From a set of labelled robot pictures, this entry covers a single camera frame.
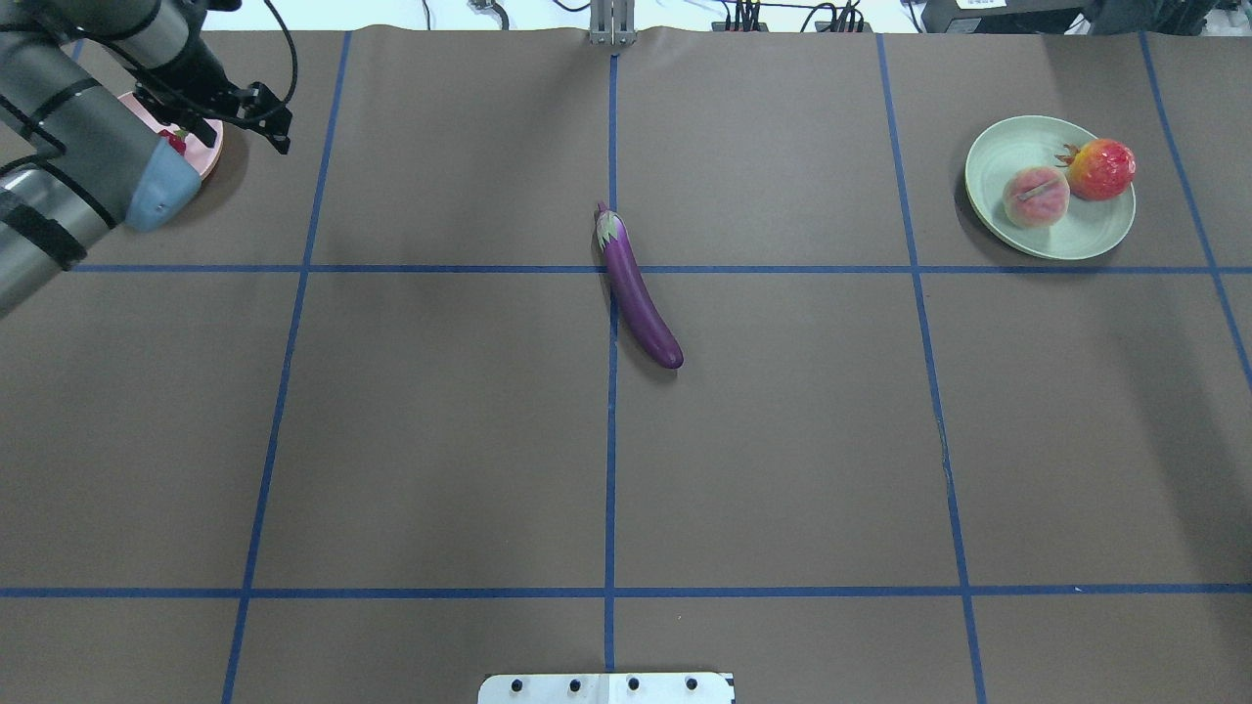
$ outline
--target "white bracket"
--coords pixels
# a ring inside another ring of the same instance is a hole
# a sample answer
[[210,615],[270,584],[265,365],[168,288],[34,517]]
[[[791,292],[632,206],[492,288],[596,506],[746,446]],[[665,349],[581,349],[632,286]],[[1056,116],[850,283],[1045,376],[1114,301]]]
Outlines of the white bracket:
[[591,0],[591,43],[635,44],[635,0]]
[[495,675],[478,704],[735,704],[725,673]]

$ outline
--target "plate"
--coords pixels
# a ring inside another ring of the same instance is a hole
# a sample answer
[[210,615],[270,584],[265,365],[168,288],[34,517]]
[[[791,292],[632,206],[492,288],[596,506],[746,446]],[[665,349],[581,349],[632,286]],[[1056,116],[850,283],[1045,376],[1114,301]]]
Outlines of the plate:
[[1005,244],[1043,259],[1089,259],[1118,246],[1134,222],[1134,184],[1108,200],[1069,199],[1069,212],[1052,227],[1022,228],[1004,212],[1004,184],[1027,167],[1060,165],[1065,144],[1096,135],[1044,115],[1000,120],[978,135],[965,158],[965,192],[974,212]]
[[[124,93],[118,96],[118,100],[126,106],[131,113],[134,113],[140,120],[148,125],[155,133],[163,129],[170,132],[177,132],[177,125],[163,125],[153,118],[148,109],[139,104],[139,99],[135,98],[134,93]],[[188,164],[195,168],[197,173],[200,174],[200,180],[204,180],[213,167],[218,165],[218,159],[222,158],[222,143],[225,140],[225,135],[222,130],[222,120],[205,120],[213,132],[218,133],[218,143],[213,147],[205,147],[203,142],[195,138],[194,134],[188,134],[183,140],[187,142],[187,153],[183,158],[187,159]]]

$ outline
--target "pink plate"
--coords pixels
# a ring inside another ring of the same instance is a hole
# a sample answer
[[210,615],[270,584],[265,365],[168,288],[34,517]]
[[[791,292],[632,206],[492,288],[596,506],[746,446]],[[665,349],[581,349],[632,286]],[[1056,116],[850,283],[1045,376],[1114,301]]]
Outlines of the pink plate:
[[[179,129],[178,125],[165,127],[158,123],[150,114],[148,114],[148,110],[139,104],[139,100],[135,98],[134,93],[125,93],[123,95],[119,95],[118,100],[120,100],[123,105],[125,105],[131,113],[134,113],[140,120],[143,120],[149,129],[151,129],[155,133],[159,133],[163,129],[168,129],[170,132],[178,132]],[[224,134],[222,132],[222,120],[205,120],[205,122],[209,123],[209,127],[213,128],[213,132],[218,133],[217,144],[214,144],[213,147],[205,147],[204,143],[197,139],[194,134],[188,134],[187,138],[184,139],[184,142],[187,142],[187,154],[183,154],[183,158],[187,159],[187,163],[192,164],[197,172],[199,172],[200,180],[204,180],[204,178],[209,175],[209,172],[213,170],[213,167],[218,165],[218,159],[222,157],[222,142],[224,140]]]

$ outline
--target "purple eggplant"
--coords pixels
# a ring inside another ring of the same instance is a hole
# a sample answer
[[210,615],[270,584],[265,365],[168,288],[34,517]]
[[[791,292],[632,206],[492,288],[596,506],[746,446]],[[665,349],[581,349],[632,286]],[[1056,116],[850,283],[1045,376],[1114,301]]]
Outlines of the purple eggplant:
[[608,283],[617,294],[617,306],[626,327],[657,365],[667,370],[681,367],[682,348],[656,312],[652,297],[647,294],[635,253],[630,248],[630,238],[626,237],[626,225],[603,202],[596,213],[596,242],[605,254]]

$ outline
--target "light green plate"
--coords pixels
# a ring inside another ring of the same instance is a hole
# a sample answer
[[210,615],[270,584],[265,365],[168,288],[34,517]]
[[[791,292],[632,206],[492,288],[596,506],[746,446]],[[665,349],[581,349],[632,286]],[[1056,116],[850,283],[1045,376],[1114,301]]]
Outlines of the light green plate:
[[1069,199],[1057,224],[1022,228],[1009,220],[1004,184],[1027,167],[1060,165],[1065,144],[1082,147],[1096,135],[1043,115],[1000,120],[978,135],[965,158],[965,192],[979,219],[1010,247],[1044,259],[1087,259],[1117,247],[1134,222],[1134,185],[1109,200]]

